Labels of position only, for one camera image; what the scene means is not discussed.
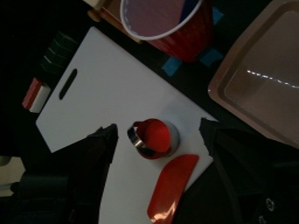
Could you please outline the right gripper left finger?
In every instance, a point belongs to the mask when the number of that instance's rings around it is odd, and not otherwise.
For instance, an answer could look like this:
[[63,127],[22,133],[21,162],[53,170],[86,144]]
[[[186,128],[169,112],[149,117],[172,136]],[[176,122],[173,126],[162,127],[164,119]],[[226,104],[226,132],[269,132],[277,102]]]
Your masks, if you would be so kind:
[[79,158],[73,174],[67,224],[98,224],[99,201],[115,146],[117,126],[113,123],[75,142]]

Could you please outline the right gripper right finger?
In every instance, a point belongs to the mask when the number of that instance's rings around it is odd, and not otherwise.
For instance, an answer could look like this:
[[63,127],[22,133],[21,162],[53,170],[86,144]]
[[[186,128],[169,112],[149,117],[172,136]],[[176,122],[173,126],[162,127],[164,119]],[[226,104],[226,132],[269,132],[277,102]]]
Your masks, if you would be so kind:
[[200,119],[198,132],[228,194],[236,224],[269,224],[265,203],[270,178],[249,134]]

